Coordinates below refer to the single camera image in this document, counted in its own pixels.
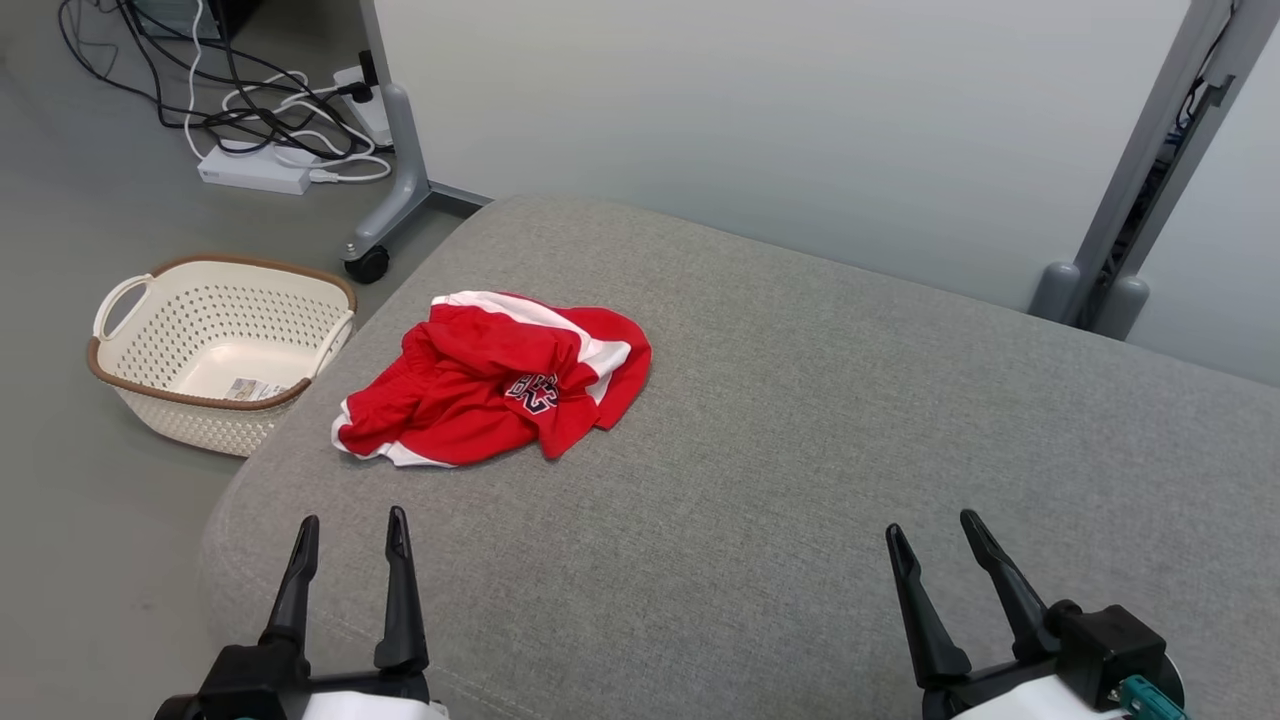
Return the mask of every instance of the sofa cushion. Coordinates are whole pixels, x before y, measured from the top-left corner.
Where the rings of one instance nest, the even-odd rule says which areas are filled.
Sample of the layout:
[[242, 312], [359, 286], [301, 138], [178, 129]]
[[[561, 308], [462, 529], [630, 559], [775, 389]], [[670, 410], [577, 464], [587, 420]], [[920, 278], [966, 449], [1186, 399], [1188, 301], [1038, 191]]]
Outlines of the sofa cushion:
[[[462, 290], [635, 319], [648, 387], [554, 462], [334, 450], [342, 398]], [[252, 642], [317, 514], [307, 652], [369, 667], [399, 503], [457, 720], [915, 717], [884, 528], [983, 667], [1011, 634], [963, 539], [973, 507], [1047, 602], [1121, 603], [1169, 638], [1193, 714], [1262, 717], [1277, 436], [1274, 388], [675, 218], [517, 197], [434, 251], [244, 464], [201, 577], [215, 639]]]

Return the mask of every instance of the metal stand base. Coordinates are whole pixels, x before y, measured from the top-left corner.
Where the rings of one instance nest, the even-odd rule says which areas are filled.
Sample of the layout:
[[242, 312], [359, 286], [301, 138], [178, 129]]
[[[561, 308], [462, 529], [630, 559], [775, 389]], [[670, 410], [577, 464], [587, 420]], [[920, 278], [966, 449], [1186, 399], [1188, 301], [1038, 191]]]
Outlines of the metal stand base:
[[1071, 263], [1051, 263], [1041, 275], [1041, 283], [1036, 287], [1036, 297], [1032, 306], [1027, 309], [1028, 315], [1053, 320], [1055, 323], [1068, 322], [1066, 311], [1071, 304], [1071, 293], [1080, 284], [1080, 269]]
[[1125, 340], [1138, 322], [1142, 306], [1147, 304], [1151, 288], [1134, 275], [1119, 278], [1111, 283], [1111, 290], [1102, 299], [1102, 307], [1093, 319], [1093, 332], [1111, 340]]
[[387, 199], [356, 225], [355, 240], [342, 250], [343, 260], [358, 260], [431, 195], [408, 94], [393, 82], [384, 82], [381, 87], [387, 120], [396, 142], [396, 183]]
[[456, 187], [449, 187], [447, 184], [440, 184], [440, 183], [431, 183], [431, 192], [434, 195], [443, 195], [445, 197], [461, 200], [467, 205], [475, 205], [476, 209], [484, 208], [485, 205], [493, 202], [492, 197], [485, 197], [484, 195], [476, 195], [474, 192], [467, 192], [465, 190], [458, 190]]

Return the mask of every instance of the brown basket rim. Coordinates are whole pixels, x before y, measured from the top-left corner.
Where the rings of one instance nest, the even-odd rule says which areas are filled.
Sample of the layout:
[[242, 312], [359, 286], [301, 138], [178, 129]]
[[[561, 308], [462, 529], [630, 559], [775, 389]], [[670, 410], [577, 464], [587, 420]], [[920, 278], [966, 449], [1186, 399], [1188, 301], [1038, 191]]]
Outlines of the brown basket rim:
[[[266, 268], [269, 270], [280, 270], [284, 273], [293, 273], [296, 275], [303, 275], [314, 278], [317, 281], [326, 282], [338, 287], [347, 296], [347, 306], [352, 313], [356, 311], [356, 291], [352, 290], [344, 279], [334, 275], [332, 273], [325, 273], [323, 270], [316, 270], [312, 268], [305, 268], [302, 265], [294, 265], [292, 263], [279, 263], [276, 260], [262, 260], [259, 258], [246, 258], [242, 255], [220, 255], [220, 254], [205, 254], [205, 255], [188, 255], [186, 258], [178, 258], [168, 263], [161, 264], [156, 269], [151, 270], [151, 277], [160, 277], [164, 273], [178, 268], [180, 265], [188, 265], [192, 263], [233, 263], [238, 265], [255, 265], [259, 268]], [[224, 400], [214, 397], [200, 397], [195, 395], [183, 395], [180, 392], [170, 392], [168, 389], [159, 389], [154, 387], [147, 387], [142, 383], [136, 383], [133, 380], [127, 380], [108, 373], [102, 369], [102, 365], [97, 360], [99, 350], [102, 342], [96, 337], [88, 341], [88, 369], [93, 373], [93, 377], [102, 380], [104, 383], [118, 387], [120, 389], [127, 389], [129, 392], [136, 392], [138, 395], [145, 395], [148, 397], [155, 397], [156, 400], [168, 400], [169, 402], [178, 402], [180, 405], [192, 405], [196, 407], [209, 407], [214, 410], [239, 410], [243, 413], [252, 413], [256, 410], [270, 410], [271, 407], [278, 407], [285, 402], [296, 400], [302, 391], [311, 384], [311, 378], [302, 378], [289, 389], [282, 392], [280, 395], [268, 397], [265, 400]]]

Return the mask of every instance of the white power adapter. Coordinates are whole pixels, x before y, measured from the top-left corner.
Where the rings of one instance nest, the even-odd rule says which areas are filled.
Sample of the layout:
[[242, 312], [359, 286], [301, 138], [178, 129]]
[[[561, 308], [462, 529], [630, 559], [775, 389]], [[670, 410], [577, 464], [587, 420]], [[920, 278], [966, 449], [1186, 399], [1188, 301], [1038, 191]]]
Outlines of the white power adapter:
[[[346, 87], [356, 82], [365, 82], [365, 72], [356, 65], [333, 73], [333, 82], [338, 87]], [[342, 101], [347, 104], [351, 113], [360, 120], [360, 127], [365, 128], [369, 138], [379, 147], [392, 143], [392, 124], [387, 120], [387, 105], [383, 104], [383, 88], [376, 85], [369, 88], [374, 97], [369, 102], [356, 102], [351, 95], [343, 95]]]
[[[233, 149], [247, 149], [256, 145], [238, 140], [224, 140], [223, 143]], [[275, 159], [275, 152], [276, 149], [271, 145], [243, 155], [223, 152], [220, 147], [214, 147], [200, 161], [200, 178], [214, 184], [266, 190], [287, 195], [306, 192], [311, 184], [311, 170], [284, 165]], [[296, 147], [280, 147], [279, 152], [297, 164], [305, 165], [315, 161], [314, 155]]]

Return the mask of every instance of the caster wheel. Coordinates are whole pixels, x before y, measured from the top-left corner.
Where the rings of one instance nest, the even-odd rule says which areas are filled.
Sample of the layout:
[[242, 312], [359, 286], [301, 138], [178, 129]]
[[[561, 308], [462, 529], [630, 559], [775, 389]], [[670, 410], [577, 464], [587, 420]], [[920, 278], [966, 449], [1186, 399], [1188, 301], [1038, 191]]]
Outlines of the caster wheel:
[[351, 279], [360, 284], [369, 284], [387, 274], [387, 266], [390, 264], [390, 260], [392, 256], [387, 252], [387, 249], [381, 245], [375, 245], [361, 255], [360, 260], [347, 260], [343, 263], [343, 266], [347, 268], [347, 274], [351, 275]]

